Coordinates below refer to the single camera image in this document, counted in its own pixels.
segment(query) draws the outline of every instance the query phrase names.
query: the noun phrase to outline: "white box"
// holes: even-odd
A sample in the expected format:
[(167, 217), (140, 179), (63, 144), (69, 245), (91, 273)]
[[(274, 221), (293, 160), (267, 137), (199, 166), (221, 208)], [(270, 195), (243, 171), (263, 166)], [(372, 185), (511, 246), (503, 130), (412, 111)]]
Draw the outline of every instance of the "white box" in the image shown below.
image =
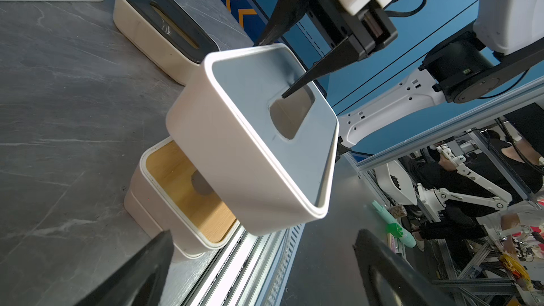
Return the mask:
[(336, 114), (314, 83), (280, 99), (303, 73), (283, 44), (214, 52), (167, 114), (172, 138), (254, 235), (329, 208)]
[(182, 85), (187, 85), (208, 53), (219, 51), (214, 40), (173, 0), (115, 0), (113, 22)]
[(125, 199), (127, 211), (147, 234), (170, 229), (174, 243), (188, 258), (221, 248), (239, 225), (217, 194), (194, 191), (195, 171), (169, 137), (142, 155)]

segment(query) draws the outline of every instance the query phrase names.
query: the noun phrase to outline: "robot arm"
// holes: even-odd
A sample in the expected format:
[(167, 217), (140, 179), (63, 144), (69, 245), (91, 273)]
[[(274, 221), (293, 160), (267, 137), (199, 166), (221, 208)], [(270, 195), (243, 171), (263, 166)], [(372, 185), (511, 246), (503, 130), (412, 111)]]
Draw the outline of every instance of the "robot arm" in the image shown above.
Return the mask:
[(508, 205), (512, 201), (512, 195), (506, 190), (491, 182), (490, 180), (469, 169), (464, 163), (466, 159), (463, 155), (455, 156), (452, 153), (452, 150), (446, 145), (438, 146), (436, 150), (438, 150), (439, 153), (442, 153), (448, 160), (453, 163), (453, 165), (457, 169), (457, 173), (473, 180), (474, 183), (478, 184), (480, 187), (486, 189), (488, 192), (494, 194), (495, 196), (480, 197), (467, 194), (459, 194), (455, 192), (450, 192), (445, 188), (427, 190), (421, 185), (421, 183), (418, 183), (417, 190), (419, 198), (431, 215), (433, 221), (440, 221), (439, 211), (445, 209), (445, 202), (447, 200), (478, 204), (486, 207), (491, 207), (495, 210), (505, 210), (506, 208), (508, 208)]
[[(278, 0), (256, 45), (275, 42), (308, 13), (332, 48), (282, 97), (388, 46), (398, 33), (384, 8), (395, 1)], [(493, 66), (480, 53), (486, 46), (494, 51), (500, 64)], [(427, 70), (436, 80), (433, 88), (442, 92), (445, 101), (466, 103), (543, 59), (542, 0), (480, 0), (476, 21), (433, 48), (420, 70)], [(379, 99), (391, 102), (397, 94)]]
[(432, 88), (435, 84), (436, 81), (427, 70), (416, 69), (381, 96), (339, 116), (339, 135), (342, 138), (340, 143), (350, 148), (398, 119), (426, 107), (444, 103), (444, 94)]

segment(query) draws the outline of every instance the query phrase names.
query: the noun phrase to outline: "black lid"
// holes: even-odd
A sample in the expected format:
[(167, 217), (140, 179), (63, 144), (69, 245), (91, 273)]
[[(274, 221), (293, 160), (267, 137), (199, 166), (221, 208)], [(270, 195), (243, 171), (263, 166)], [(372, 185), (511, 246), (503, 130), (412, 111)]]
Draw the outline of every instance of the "black lid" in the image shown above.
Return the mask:
[(185, 57), (200, 64), (217, 44), (173, 0), (126, 0)]

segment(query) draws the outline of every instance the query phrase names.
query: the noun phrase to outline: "gray marble countertop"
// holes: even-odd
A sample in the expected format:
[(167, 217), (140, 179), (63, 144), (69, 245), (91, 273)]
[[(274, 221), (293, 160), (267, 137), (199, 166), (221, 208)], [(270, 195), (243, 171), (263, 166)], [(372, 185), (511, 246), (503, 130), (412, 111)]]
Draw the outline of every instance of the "gray marble countertop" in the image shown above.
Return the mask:
[[(176, 0), (221, 50), (252, 42), (220, 0)], [(0, 3), (0, 300), (72, 305), (150, 238), (123, 198), (183, 87), (116, 29), (114, 0)], [(174, 264), (162, 304), (213, 253)]]

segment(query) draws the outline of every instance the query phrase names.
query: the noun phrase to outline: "black shirt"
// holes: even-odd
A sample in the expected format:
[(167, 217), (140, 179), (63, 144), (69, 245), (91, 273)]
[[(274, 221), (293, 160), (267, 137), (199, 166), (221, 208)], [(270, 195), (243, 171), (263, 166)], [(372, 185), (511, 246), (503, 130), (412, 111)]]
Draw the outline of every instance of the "black shirt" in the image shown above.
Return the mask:
[[(490, 146), (498, 150), (499, 156), (507, 162), (508, 165), (523, 179), (527, 186), (533, 191), (538, 192), (542, 187), (542, 175), (532, 170), (527, 164), (506, 157), (500, 150), (508, 148), (509, 143), (497, 139), (490, 140)], [(467, 158), (465, 165), (474, 172), (480, 174), (497, 186), (506, 190), (512, 195), (511, 204), (522, 201), (521, 197), (512, 188), (510, 183), (504, 178), (500, 171), (495, 167), (491, 160), (485, 154), (478, 154), (476, 159)], [(421, 184), (427, 188), (446, 188), (450, 192), (459, 194), (468, 194), (481, 197), (493, 197), (494, 195), (486, 189), (480, 187), (469, 178), (458, 174), (456, 171), (448, 172), (438, 162), (427, 163), (417, 169)], [(495, 212), (490, 207), (480, 206), (472, 203), (448, 200), (447, 204), (457, 205), (463, 213), (471, 217), (484, 216)]]

